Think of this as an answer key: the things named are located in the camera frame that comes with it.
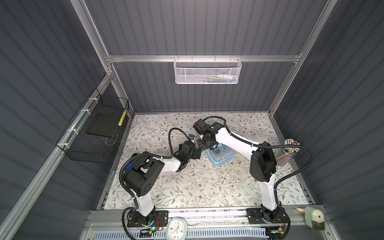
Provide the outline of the light blue plastic tool box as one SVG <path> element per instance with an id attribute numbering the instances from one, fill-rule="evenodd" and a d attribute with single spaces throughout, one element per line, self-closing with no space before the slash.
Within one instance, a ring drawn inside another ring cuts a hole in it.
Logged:
<path id="1" fill-rule="evenodd" d="M 202 140 L 202 137 L 202 135 L 198 135 L 198 146 L 214 167 L 219 167 L 227 163 L 236 155 L 236 151 L 232 148 L 218 144 L 210 138 Z"/>

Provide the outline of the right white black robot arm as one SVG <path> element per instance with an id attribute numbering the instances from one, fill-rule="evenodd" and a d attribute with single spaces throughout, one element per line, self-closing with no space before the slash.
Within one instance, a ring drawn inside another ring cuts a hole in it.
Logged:
<path id="1" fill-rule="evenodd" d="M 205 119 L 199 119 L 194 123 L 193 128 L 201 137 L 198 140 L 198 146 L 201 150 L 206 150 L 218 144 L 226 145 L 250 160 L 249 172 L 258 181 L 262 195 L 261 216 L 267 223 L 274 222 L 279 216 L 285 214 L 285 210 L 278 199 L 278 185 L 308 168 L 314 160 L 313 152 L 301 145 L 272 146 L 268 142 L 261 144 L 253 142 L 231 131 L 224 118 L 219 116 L 216 118 L 223 120 L 223 123 L 214 122 L 208 124 Z M 300 169 L 277 180 L 277 160 L 273 149 L 284 148 L 305 150 L 310 154 L 310 159 Z"/>

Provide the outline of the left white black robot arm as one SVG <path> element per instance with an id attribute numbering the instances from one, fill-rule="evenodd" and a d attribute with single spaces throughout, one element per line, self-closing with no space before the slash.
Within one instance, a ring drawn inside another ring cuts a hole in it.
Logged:
<path id="1" fill-rule="evenodd" d="M 181 132 L 187 140 L 174 151 L 171 142 L 172 131 Z M 155 206 L 152 202 L 151 189 L 161 173 L 177 173 L 184 170 L 191 159 L 201 157 L 202 149 L 194 135 L 187 135 L 180 128 L 171 128 L 168 132 L 171 155 L 160 156 L 149 152 L 133 154 L 127 160 L 120 172 L 119 181 L 122 188 L 128 192 L 135 203 L 134 210 L 145 225 L 151 225 L 155 218 Z"/>

